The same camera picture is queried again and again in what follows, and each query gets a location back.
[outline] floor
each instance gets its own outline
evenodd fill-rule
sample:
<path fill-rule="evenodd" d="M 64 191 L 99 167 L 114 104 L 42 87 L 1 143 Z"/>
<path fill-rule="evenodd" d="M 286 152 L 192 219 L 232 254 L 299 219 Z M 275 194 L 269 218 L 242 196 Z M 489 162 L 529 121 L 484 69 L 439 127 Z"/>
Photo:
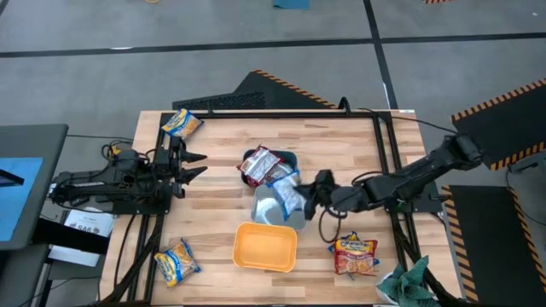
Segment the floor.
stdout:
<path fill-rule="evenodd" d="M 454 112 L 546 71 L 543 0 L 311 0 L 306 11 L 273 9 L 271 0 L 0 3 L 0 123 L 66 123 L 73 134 L 131 137 L 141 110 L 231 92 L 253 68 L 330 101 L 415 109 L 450 126 Z M 443 137 L 426 126 L 421 132 L 427 150 Z M 101 168 L 103 143 L 68 138 L 58 171 Z M 537 169 L 510 177 L 539 221 L 545 179 Z M 447 183 L 505 179 L 481 167 L 437 181 Z M 44 214 L 60 211 L 46 204 Z M 528 223 L 544 262 L 546 228 Z M 68 266 L 57 278 L 74 274 L 94 271 Z M 51 292 L 48 306 L 87 304 L 96 283 L 71 281 Z"/>

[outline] yellow snack bag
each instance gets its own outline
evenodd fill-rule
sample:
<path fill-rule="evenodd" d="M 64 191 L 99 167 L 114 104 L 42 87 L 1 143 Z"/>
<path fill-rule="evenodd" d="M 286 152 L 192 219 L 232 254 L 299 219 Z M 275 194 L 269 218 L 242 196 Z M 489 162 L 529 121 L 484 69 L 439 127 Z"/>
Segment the yellow snack bag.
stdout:
<path fill-rule="evenodd" d="M 171 119 L 161 127 L 169 136 L 180 136 L 185 140 L 203 121 L 196 118 L 190 111 L 180 109 Z"/>
<path fill-rule="evenodd" d="M 188 243 L 183 239 L 180 241 L 181 243 L 166 252 L 158 252 L 154 256 L 168 287 L 176 286 L 188 276 L 201 271 L 193 259 Z"/>

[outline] blue bowl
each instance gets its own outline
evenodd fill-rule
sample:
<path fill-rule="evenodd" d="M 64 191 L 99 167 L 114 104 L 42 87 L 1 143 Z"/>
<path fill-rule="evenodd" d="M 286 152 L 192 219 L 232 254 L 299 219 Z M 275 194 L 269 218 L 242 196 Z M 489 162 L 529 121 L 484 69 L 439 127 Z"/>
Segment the blue bowl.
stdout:
<path fill-rule="evenodd" d="M 245 154 L 242 156 L 242 160 L 246 160 L 248 157 L 250 157 L 251 154 L 254 154 L 256 149 L 249 149 L 245 152 Z M 287 152 L 282 150 L 271 150 L 273 154 L 278 155 L 283 159 L 282 163 L 286 163 L 290 165 L 294 170 L 298 169 L 298 158 L 296 158 L 296 155 L 293 152 Z M 247 177 L 245 174 L 241 173 L 241 180 L 248 185 Z"/>

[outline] white paper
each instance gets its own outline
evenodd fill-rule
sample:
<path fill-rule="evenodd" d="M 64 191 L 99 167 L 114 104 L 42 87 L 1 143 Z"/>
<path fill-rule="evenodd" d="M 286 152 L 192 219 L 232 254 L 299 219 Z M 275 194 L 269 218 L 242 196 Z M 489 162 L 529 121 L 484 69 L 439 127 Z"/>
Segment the white paper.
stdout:
<path fill-rule="evenodd" d="M 100 210 L 92 207 L 87 207 L 85 210 L 100 212 Z M 72 210 L 68 213 L 65 226 L 108 237 L 112 232 L 113 215 Z M 49 258 L 94 267 L 99 260 L 99 255 L 73 248 L 53 246 L 49 252 Z"/>

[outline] transparent plastic container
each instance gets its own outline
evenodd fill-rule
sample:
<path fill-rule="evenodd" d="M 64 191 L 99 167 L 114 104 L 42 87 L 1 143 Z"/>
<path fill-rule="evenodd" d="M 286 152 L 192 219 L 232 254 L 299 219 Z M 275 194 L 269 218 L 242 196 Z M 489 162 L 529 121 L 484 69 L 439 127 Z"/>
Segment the transparent plastic container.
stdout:
<path fill-rule="evenodd" d="M 273 190 L 266 185 L 260 185 L 254 193 L 253 208 L 250 218 L 255 223 L 291 227 L 300 231 L 305 228 L 305 216 L 303 211 L 294 211 L 284 221 L 281 205 L 276 201 Z"/>

